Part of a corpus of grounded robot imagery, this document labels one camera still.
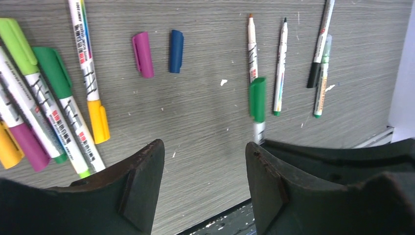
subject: yellow marker cap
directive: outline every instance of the yellow marker cap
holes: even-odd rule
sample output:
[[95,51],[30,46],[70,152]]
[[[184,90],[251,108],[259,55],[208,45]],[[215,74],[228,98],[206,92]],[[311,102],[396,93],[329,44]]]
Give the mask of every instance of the yellow marker cap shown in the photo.
[[0,149],[0,162],[5,169],[14,167],[24,157],[22,149],[3,121],[0,123]]
[[111,136],[107,113],[105,112],[104,106],[101,105],[101,100],[88,101],[87,103],[95,144],[109,140]]

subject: magenta marker cap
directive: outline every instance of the magenta marker cap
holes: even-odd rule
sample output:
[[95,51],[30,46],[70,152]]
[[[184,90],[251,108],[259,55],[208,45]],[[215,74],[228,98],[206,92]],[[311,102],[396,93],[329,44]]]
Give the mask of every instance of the magenta marker cap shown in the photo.
[[137,70],[145,78],[154,77],[148,32],[139,33],[132,38]]
[[9,127],[9,130],[16,142],[19,143],[32,168],[35,171],[43,170],[49,164],[50,157],[41,147],[33,131],[29,129],[26,123]]

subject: paint speck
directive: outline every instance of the paint speck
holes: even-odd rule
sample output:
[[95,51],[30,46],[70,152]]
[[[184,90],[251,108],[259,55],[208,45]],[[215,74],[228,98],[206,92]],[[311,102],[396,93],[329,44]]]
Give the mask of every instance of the paint speck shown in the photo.
[[331,86],[327,87],[327,88],[325,89],[325,92],[327,92],[327,91],[329,91],[329,90],[333,89],[333,87],[335,87],[335,86],[336,86],[336,85],[331,85]]
[[221,81],[221,86],[223,86],[223,84],[227,83],[228,81],[226,79],[222,79]]
[[208,223],[208,224],[206,225],[206,228],[209,228],[209,227],[210,227],[210,226],[212,226],[214,223],[215,223],[215,221],[213,221],[213,222],[211,222],[211,223]]

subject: light green marker cap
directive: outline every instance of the light green marker cap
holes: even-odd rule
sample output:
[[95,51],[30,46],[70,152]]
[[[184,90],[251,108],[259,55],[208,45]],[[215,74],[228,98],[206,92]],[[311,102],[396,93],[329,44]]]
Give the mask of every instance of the light green marker cap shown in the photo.
[[85,172],[79,173],[78,175],[79,175],[79,177],[81,177],[81,179],[83,179],[83,178],[86,178],[86,177],[90,176],[91,173],[90,173],[89,170],[87,170]]
[[0,37],[23,75],[39,72],[36,56],[15,19],[0,18]]

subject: fine-tip marker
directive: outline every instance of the fine-tip marker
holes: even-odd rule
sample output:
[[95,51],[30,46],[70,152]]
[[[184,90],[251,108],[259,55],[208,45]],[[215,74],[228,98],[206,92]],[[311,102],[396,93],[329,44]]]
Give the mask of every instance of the fine-tip marker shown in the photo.
[[254,121],[254,142],[265,141],[265,104],[267,85],[265,77],[255,79],[249,86],[250,110]]
[[331,40],[332,37],[330,34],[327,35],[327,39],[324,46],[323,58],[322,58],[322,69],[319,79],[319,86],[317,88],[316,103],[314,106],[314,117],[320,118],[323,114],[323,105],[325,98],[325,89],[327,86],[327,75],[328,75],[328,60],[330,57],[331,51]]
[[32,168],[35,171],[43,170],[49,164],[50,157],[13,106],[3,85],[0,85],[0,117],[7,125],[13,141],[18,144]]
[[64,113],[75,130],[75,134],[92,169],[94,172],[102,171],[105,169],[104,162],[96,149],[85,120],[73,98],[71,91],[72,82],[61,56],[55,49],[50,47],[33,47],[32,49],[46,78],[49,80],[52,89],[55,91],[56,96],[64,108]]
[[[7,24],[0,20],[0,36],[9,33],[9,26],[4,27],[4,25]],[[46,153],[56,163],[64,163],[68,157],[63,147],[2,47],[0,47],[0,72],[4,88],[8,89],[13,96]]]
[[252,14],[248,18],[248,56],[249,56],[249,78],[253,82],[258,78],[258,61],[255,36],[255,24]]
[[282,108],[282,89],[284,86],[287,40],[288,40],[288,24],[287,24],[287,18],[284,18],[284,24],[281,29],[281,38],[279,40],[278,62],[277,62],[277,83],[275,85],[275,93],[274,93],[273,113],[275,116],[280,115],[281,108]]
[[324,15],[322,25],[320,28],[319,38],[317,40],[316,54],[314,55],[313,64],[311,65],[310,76],[308,77],[307,88],[316,87],[317,81],[319,80],[324,44],[328,33],[328,27],[330,26],[333,7],[334,0],[327,0],[324,8]]
[[68,124],[45,79],[37,67],[38,61],[15,19],[0,18],[0,36],[17,67],[24,75],[32,92],[66,150],[70,163],[81,178],[90,176],[88,165],[69,129]]
[[0,163],[4,169],[14,167],[24,157],[22,149],[2,120],[0,120],[0,148]]
[[110,139],[110,129],[108,127],[107,113],[99,99],[85,2],[83,0],[68,0],[68,3],[73,33],[75,35],[76,51],[87,89],[87,104],[93,137],[95,143],[99,144]]

